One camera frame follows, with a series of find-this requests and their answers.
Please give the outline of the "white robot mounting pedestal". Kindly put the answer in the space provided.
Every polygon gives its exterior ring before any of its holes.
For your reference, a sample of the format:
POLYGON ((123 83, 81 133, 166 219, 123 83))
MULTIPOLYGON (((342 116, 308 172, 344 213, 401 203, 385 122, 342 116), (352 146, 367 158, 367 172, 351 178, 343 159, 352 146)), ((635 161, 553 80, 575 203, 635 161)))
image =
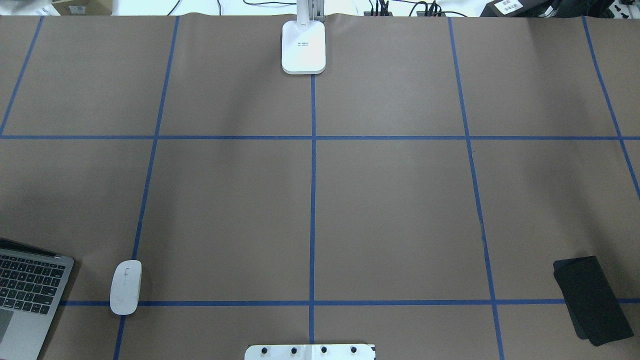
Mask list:
POLYGON ((375 360, 375 346, 364 343, 256 344, 247 347, 245 360, 375 360))

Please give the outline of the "black mouse pad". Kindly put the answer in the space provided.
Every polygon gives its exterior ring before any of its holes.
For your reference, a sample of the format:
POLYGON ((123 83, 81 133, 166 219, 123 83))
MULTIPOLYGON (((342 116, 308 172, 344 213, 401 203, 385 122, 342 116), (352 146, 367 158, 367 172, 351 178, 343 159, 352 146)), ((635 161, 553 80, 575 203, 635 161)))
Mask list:
POLYGON ((634 336, 597 256, 554 260, 552 266, 579 339, 599 347, 634 336))

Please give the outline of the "white computer mouse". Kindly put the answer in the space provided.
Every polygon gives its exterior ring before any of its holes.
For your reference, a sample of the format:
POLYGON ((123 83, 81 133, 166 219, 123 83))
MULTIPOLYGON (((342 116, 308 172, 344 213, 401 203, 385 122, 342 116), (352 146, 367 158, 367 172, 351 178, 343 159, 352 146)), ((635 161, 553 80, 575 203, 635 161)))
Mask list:
POLYGON ((131 315, 137 310, 142 280, 142 263, 124 260, 115 268, 109 293, 110 310, 119 316, 131 315))

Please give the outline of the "grey laptop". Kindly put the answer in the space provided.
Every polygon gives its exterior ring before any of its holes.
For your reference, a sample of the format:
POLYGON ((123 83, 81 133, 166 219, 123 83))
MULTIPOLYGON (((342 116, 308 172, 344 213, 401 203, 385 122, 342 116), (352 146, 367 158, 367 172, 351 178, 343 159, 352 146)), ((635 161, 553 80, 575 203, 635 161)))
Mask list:
POLYGON ((72 257, 0 240, 0 357, 36 360, 74 267, 72 257))

